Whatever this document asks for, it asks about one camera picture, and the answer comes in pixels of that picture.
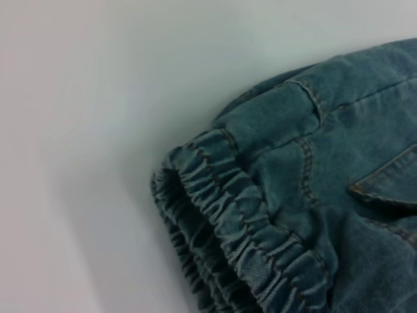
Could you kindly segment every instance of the denim pocket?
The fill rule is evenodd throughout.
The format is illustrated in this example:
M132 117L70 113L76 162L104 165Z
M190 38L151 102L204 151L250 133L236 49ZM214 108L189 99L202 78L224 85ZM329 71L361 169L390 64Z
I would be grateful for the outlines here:
M417 144L349 187L359 200L391 217L417 214Z

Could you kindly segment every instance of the blue denim fabric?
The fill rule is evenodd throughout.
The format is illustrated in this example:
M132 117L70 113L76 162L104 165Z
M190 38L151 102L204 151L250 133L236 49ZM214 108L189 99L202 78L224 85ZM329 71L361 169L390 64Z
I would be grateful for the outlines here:
M152 193L202 312L417 312L417 40L255 86Z

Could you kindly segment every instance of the stitched seam line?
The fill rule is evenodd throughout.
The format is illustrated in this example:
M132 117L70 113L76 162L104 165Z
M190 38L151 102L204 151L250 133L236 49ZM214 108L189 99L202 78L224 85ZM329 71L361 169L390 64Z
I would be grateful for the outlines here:
M310 146L307 141L301 138L295 140L295 142L300 146L302 154L304 156L304 167L301 175L300 185L301 191L304 197L308 200L308 203L316 208L319 206L319 199L314 194L311 189L311 171L313 169L313 152L311 151Z
M311 207L318 208L320 206L320 201L314 194L313 189L311 188L310 180L311 171L313 168L313 152L310 149L310 146L308 145L307 141L299 138L296 140L296 143L299 144L301 152L304 156L304 167L300 180L301 191L304 197L307 199L308 203L311 205ZM326 282L328 283L330 280L330 275L328 274L323 259L315 250L311 249L311 251L314 253L315 259L319 262L321 270L324 271L324 275L326 276Z
M212 179L216 185L216 187L221 190L222 189L222 185L220 184L219 180L217 179L216 174L214 173L212 166L210 165L210 157L208 155L205 155L198 147L196 147L194 145L194 143L189 143L188 147L190 149L192 149L193 151L195 151L203 160L205 160L205 165L208 169L208 171L210 172L210 175L212 176ZM289 279L289 277L283 273L282 270L278 269L278 266L276 265L276 262L271 259L271 257L268 257L266 251L264 251L257 243L256 241L253 239L253 234L250 231L250 226L248 226L247 222L244 220L244 216L243 216L243 212L240 209L240 206L237 205L238 208L238 212L239 212L239 224L241 226L241 228L243 230L245 230L245 232L248 235L248 238L250 239L250 241L253 243L255 250L257 250L258 252L261 253L262 256L264 256L264 258L267 260L267 262L271 263L275 270L278 270L278 274L281 275L283 278L286 278L286 283L289 285L290 290L291 289L295 289L296 290L296 296L299 298L300 302L303 304L304 308L310 313L311 312L311 307L307 302L307 299L301 294L300 290L291 282L291 280Z
M322 106L320 104L322 101L320 100L319 94L315 93L313 89L310 88L308 84L306 83L302 83L296 80L289 80L286 83L292 83L294 85L299 86L299 88L301 88L301 90L303 90L307 94L307 97L310 99L310 101L313 103L313 105L317 109L317 113L319 114L319 124L321 125L322 122L324 121L324 114L323 114Z

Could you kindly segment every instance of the white surface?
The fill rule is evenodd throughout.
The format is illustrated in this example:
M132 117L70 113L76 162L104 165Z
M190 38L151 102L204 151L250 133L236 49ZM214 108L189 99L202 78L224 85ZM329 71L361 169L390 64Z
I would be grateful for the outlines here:
M0 1L0 313L197 312L149 192L239 93L417 36L415 0Z

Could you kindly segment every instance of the seam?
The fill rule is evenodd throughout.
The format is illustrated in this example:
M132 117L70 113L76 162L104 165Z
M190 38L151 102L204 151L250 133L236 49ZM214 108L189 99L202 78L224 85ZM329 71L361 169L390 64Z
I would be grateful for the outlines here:
M301 90L303 90L307 94L307 97L310 99L310 101L313 103L313 105L315 106L317 110L317 113L319 115L319 124L321 125L322 122L324 121L324 112L321 106L322 101L320 99L319 94L315 93L313 89L309 87L307 83L302 83L297 80L289 80L286 83L292 83L294 85L299 86L299 88L301 88Z
M392 199L388 197L383 197L375 193L366 193L366 192L363 192L362 190L359 190L353 187L349 188L349 191L351 191L354 194L359 194L360 196L363 196L365 198L364 200L368 202L377 200L381 202L391 203L392 205L402 205L410 209L415 209L417 207L416 202L401 201L401 200L396 200L396 199Z
M217 128L217 129L218 129L218 130L222 133L222 136L223 136L224 138L226 138L226 140L227 140L227 142L229 143L229 146L230 146L230 148L231 148L231 150L232 150L233 154L234 154L235 156L237 156L237 155L238 155L238 152L237 152L236 143L235 143L234 139L232 138L232 136L230 135L230 133L228 133L228 132L226 131L226 129L224 129L224 128Z
M205 160L205 166L207 167L208 171L210 172L210 175L212 176L212 179L216 185L216 187L221 190L222 189L222 185L220 184L220 182L217 179L216 174L214 173L212 166L210 165L210 157L208 155L205 155L198 147L196 147L194 145L193 142L190 142L188 144L188 147L195 151L203 160ZM244 220L244 215L243 212L240 209L240 206L237 205L237 209L239 212L239 224L240 227L245 230L245 233L248 235L249 240L253 243L253 247L254 250L257 250L258 252L261 253L261 255L267 260L268 263L271 263L275 270L278 270L278 274L281 275L283 278L286 278L286 283L287 285L290 287L290 289L295 289L296 290L296 296L300 299L300 302L303 304L304 308L310 313L311 312L311 306L308 304L307 299L301 294L300 290L292 283L292 281L289 279L289 277L283 273L283 270L280 270L279 267L276 265L276 262L274 261L274 259L272 259L271 257L269 257L267 255L267 253L265 252L265 250L263 250L257 243L256 241L253 239L253 234L250 231L250 226L248 226L248 223Z
M317 208L319 206L319 199L314 194L311 188L311 171L313 169L313 151L308 145L307 141L302 138L297 138L295 142L300 146L301 152L304 157L304 166L300 179L301 191L304 197L308 200L308 203Z

